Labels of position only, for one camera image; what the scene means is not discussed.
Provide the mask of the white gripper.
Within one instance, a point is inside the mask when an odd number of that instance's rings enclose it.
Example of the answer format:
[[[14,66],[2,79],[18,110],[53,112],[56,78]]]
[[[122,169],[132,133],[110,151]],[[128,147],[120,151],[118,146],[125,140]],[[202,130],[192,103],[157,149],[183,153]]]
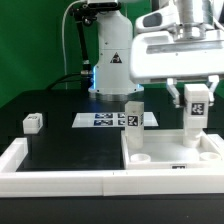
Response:
[[[130,79],[138,84],[162,82],[176,108],[184,101],[177,80],[208,77],[209,105],[219,77],[224,79],[224,4],[162,4],[135,22]]]

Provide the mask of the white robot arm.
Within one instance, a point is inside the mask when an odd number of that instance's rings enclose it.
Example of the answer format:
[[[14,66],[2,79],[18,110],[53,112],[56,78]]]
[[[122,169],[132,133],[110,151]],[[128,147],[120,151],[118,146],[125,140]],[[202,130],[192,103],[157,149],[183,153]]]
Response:
[[[87,0],[97,13],[99,61],[90,92],[124,99],[148,83],[224,79],[224,0],[159,0],[159,9],[134,23],[120,12],[124,0]]]

